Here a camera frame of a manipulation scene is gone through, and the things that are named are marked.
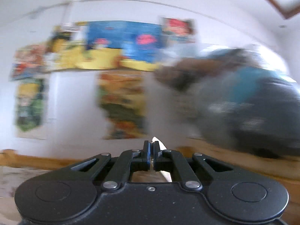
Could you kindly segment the wooden bed headboard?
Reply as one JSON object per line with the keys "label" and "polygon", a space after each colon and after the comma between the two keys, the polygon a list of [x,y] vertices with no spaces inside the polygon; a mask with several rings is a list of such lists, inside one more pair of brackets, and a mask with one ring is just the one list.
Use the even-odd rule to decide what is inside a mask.
{"label": "wooden bed headboard", "polygon": [[[299,195],[299,157],[259,157],[255,154],[228,150],[200,140],[191,140],[193,146],[181,146],[177,150],[190,157],[201,152],[221,161],[264,174],[281,182],[296,200]],[[19,155],[15,150],[1,151],[1,197],[12,197],[15,189],[24,181],[47,170],[56,170],[77,162],[74,159],[57,159]]]}

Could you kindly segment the floral painting wall poster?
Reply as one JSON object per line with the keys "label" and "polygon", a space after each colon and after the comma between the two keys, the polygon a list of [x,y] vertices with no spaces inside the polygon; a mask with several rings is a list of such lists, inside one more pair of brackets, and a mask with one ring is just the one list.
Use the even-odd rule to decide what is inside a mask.
{"label": "floral painting wall poster", "polygon": [[98,79],[98,93],[107,123],[104,139],[141,139],[147,134],[142,72],[104,72]]}

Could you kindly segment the small red top poster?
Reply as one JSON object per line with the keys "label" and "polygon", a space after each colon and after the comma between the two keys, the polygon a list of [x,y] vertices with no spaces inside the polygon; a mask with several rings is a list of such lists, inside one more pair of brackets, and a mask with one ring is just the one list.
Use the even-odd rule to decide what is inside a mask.
{"label": "small red top poster", "polygon": [[195,43],[195,26],[193,19],[162,17],[162,35],[166,44]]}

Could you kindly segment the blue yellow wall poster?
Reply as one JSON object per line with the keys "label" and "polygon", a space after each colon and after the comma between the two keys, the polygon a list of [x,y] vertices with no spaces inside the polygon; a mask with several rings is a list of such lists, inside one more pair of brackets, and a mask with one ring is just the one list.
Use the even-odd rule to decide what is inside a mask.
{"label": "blue yellow wall poster", "polygon": [[46,44],[47,71],[129,68],[152,72],[160,63],[160,25],[124,20],[56,26]]}

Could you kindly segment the bagged clothes pile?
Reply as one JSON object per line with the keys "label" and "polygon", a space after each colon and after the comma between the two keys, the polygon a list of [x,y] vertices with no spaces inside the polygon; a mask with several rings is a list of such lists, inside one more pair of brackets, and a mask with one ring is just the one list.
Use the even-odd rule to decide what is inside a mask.
{"label": "bagged clothes pile", "polygon": [[209,46],[170,59],[155,78],[207,142],[260,156],[299,155],[299,85],[252,47]]}

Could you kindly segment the beige hooded zip jacket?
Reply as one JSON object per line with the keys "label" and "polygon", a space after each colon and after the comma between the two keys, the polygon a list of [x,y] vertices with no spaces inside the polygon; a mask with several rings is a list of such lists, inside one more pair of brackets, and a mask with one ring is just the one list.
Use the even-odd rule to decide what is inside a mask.
{"label": "beige hooded zip jacket", "polygon": [[161,182],[172,182],[174,164],[171,159],[171,150],[157,138],[151,140],[151,167]]}

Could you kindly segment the green cartoon character poster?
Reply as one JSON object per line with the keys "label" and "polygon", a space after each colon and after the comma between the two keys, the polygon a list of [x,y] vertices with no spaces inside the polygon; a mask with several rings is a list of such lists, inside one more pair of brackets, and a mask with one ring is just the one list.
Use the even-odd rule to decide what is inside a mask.
{"label": "green cartoon character poster", "polygon": [[47,105],[47,77],[27,78],[20,81],[16,91],[16,137],[46,139]]}

